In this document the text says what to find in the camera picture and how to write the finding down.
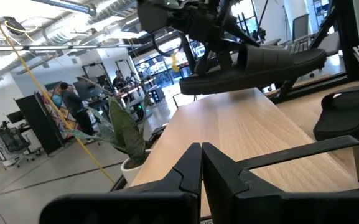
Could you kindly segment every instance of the wooden table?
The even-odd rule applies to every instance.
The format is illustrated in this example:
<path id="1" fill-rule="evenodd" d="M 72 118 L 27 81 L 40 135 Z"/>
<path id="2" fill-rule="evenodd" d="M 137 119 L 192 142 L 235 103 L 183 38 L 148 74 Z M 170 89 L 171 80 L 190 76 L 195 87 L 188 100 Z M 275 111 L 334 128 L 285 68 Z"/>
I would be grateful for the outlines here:
<path id="1" fill-rule="evenodd" d="M 206 97 L 178 108 L 132 185 L 162 179 L 193 142 L 210 142 L 240 161 L 312 143 L 258 89 Z M 338 192 L 359 183 L 328 154 L 252 172 L 286 192 Z M 205 191 L 201 216 L 210 215 Z"/>

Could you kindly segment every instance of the concrete floor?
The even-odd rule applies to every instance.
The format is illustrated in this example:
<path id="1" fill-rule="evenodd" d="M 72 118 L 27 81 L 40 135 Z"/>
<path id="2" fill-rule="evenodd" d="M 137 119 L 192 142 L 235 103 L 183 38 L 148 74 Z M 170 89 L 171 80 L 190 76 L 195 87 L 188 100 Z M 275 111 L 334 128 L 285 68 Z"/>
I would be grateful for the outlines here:
<path id="1" fill-rule="evenodd" d="M 323 71 L 314 71 L 315 77 L 343 71 L 342 59 L 330 57 Z M 299 80 L 310 78 L 309 74 Z M 179 85 L 164 89 L 166 99 L 152 108 L 153 115 L 147 120 L 144 137 L 149 139 L 152 130 L 167 123 L 176 111 L 172 96 L 180 93 Z M 193 96 L 175 96 L 179 106 L 193 102 Z M 126 155 L 114 150 L 109 144 L 87 146 L 96 160 L 106 166 L 107 173 L 117 180 L 120 165 Z M 99 171 L 78 144 L 71 144 L 53 157 L 45 154 L 35 161 L 25 162 L 20 168 L 4 170 L 0 164 L 0 223 L 38 223 L 42 208 L 56 197 L 72 193 L 105 193 L 113 184 Z"/>

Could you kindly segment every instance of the white flower pot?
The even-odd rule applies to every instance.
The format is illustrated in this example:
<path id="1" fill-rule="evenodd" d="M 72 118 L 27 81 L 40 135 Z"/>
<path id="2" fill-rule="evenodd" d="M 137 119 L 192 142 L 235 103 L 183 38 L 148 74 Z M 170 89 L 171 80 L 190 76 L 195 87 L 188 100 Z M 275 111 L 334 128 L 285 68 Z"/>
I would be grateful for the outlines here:
<path id="1" fill-rule="evenodd" d="M 132 184 L 132 182 L 134 181 L 135 177 L 137 176 L 138 172 L 142 169 L 143 165 L 140 165 L 138 167 L 132 168 L 132 169 L 125 169 L 125 165 L 129 162 L 130 158 L 126 159 L 122 164 L 121 164 L 121 173 L 123 173 L 125 180 L 127 181 L 128 184 Z"/>

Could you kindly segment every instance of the potted plant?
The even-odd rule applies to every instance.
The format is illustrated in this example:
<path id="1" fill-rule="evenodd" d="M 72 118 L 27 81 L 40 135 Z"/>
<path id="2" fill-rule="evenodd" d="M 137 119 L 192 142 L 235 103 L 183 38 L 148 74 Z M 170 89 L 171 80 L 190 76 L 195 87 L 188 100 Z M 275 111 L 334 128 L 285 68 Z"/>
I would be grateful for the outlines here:
<path id="1" fill-rule="evenodd" d="M 88 108 L 94 116 L 99 119 L 99 132 L 94 136 L 89 136 L 79 130 L 67 130 L 67 133 L 80 139 L 94 139 L 110 143 L 118 151 L 128 155 L 121 164 L 121 172 L 126 181 L 132 183 L 144 164 L 151 150 L 146 150 L 146 142 L 143 139 L 144 124 L 146 120 L 146 108 L 150 105 L 148 94 L 144 100 L 144 119 L 138 126 L 131 117 L 130 108 L 122 108 L 115 97 L 109 97 L 109 117 L 111 123 L 102 117 L 93 108 Z"/>

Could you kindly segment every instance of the computer screen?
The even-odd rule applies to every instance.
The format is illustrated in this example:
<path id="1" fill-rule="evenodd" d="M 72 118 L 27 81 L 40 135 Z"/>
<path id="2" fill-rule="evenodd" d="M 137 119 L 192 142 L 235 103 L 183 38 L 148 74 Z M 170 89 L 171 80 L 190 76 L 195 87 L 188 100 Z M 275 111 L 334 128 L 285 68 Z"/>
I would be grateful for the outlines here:
<path id="1" fill-rule="evenodd" d="M 98 78 L 96 77 L 90 77 L 88 79 L 95 83 L 98 83 Z M 82 100 L 93 98 L 103 92 L 101 88 L 98 88 L 88 80 L 79 80 L 78 82 L 73 83 L 73 85 L 78 93 L 78 96 Z"/>
<path id="2" fill-rule="evenodd" d="M 24 120 L 24 115 L 21 111 L 16 111 L 14 113 L 6 115 L 12 124 Z"/>

